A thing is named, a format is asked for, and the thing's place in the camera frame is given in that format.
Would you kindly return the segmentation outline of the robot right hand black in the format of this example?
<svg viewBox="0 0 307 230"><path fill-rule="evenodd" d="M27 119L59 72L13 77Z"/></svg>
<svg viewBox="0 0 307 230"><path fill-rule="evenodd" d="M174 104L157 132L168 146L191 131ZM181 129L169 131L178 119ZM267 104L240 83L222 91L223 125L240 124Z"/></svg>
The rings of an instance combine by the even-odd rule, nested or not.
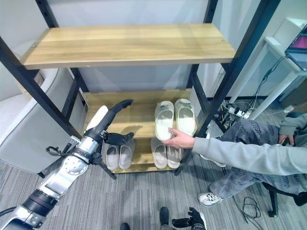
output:
<svg viewBox="0 0 307 230"><path fill-rule="evenodd" d="M204 215L195 208L189 207L189 218L172 219L172 224L176 228L191 227L192 230L206 230Z"/></svg>

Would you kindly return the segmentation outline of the robot left hand black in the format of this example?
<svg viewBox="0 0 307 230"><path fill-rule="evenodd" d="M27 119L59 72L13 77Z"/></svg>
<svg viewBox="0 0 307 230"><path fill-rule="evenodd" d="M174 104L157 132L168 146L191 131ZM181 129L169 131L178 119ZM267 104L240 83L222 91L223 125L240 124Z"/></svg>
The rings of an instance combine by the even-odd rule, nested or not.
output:
<svg viewBox="0 0 307 230"><path fill-rule="evenodd" d="M132 141L134 136L133 132L126 135L107 132L116 114L123 108L130 106L132 102L132 99L124 100L114 105L111 109L108 109L105 105L101 106L87 126L84 136L90 137L98 143L104 141L107 144L118 146Z"/></svg>

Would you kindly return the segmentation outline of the person's right hand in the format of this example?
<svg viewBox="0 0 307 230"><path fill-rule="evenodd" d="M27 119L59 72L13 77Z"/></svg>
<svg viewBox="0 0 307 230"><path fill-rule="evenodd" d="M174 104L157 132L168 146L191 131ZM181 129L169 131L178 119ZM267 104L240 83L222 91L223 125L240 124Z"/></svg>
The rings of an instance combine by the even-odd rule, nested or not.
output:
<svg viewBox="0 0 307 230"><path fill-rule="evenodd" d="M195 143L195 138L174 128L168 130L173 134L172 138L162 141L164 145L171 146L176 149L192 149Z"/></svg>

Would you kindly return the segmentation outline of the person's left hand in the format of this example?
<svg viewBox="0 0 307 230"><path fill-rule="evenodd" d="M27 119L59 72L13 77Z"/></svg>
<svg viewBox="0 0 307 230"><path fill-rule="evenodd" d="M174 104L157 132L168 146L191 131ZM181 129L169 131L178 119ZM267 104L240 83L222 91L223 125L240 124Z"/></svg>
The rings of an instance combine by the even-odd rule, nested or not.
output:
<svg viewBox="0 0 307 230"><path fill-rule="evenodd" d="M293 135L284 135L284 134L280 134L279 135L279 144L283 144L286 140L288 140L288 142L290 143L291 146L294 145L294 136Z"/></svg>

